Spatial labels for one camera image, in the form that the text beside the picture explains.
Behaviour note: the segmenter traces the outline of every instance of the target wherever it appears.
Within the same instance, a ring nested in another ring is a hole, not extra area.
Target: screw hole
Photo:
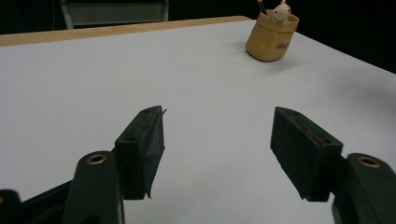
[[[358,160],[363,165],[366,165],[366,166],[369,166],[369,167],[372,167],[372,168],[379,168],[381,166],[378,161],[375,161],[375,160],[373,160],[371,158],[359,157]]]
[[[107,159],[106,155],[94,155],[87,160],[87,163],[90,165],[96,165],[104,162],[106,159]]]

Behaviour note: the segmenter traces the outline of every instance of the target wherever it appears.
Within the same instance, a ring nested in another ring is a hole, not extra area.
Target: wooden table edge
[[[105,26],[97,28],[49,31],[37,33],[23,33],[13,35],[0,35],[0,47],[14,46],[34,43],[45,43],[53,41],[90,38],[106,35],[124,35],[141,33],[148,31],[159,31],[174,29],[180,27],[208,25],[215,23],[233,22],[233,21],[250,21],[250,18],[244,16],[218,17],[185,21],[162,21],[151,23],[139,23],[132,25]]]

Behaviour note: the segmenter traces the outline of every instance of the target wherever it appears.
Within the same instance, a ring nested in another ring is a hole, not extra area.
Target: cup
[[[272,62],[281,59],[289,48],[299,19],[290,15],[287,21],[273,21],[273,10],[260,12],[246,43],[247,53],[253,58]]]

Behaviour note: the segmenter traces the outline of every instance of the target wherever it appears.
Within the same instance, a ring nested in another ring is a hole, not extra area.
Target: white table
[[[0,48],[0,189],[27,200],[71,178],[138,111],[162,105],[152,199],[127,223],[332,223],[301,201],[270,146],[275,106],[396,167],[396,76],[295,34],[286,56],[245,51],[255,21]]]

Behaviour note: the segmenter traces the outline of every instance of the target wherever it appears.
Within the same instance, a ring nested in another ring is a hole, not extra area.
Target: toy figure
[[[272,18],[273,22],[282,21],[285,23],[288,21],[288,17],[290,16],[290,7],[286,4],[286,0],[282,0],[279,6],[274,9],[274,17]]]

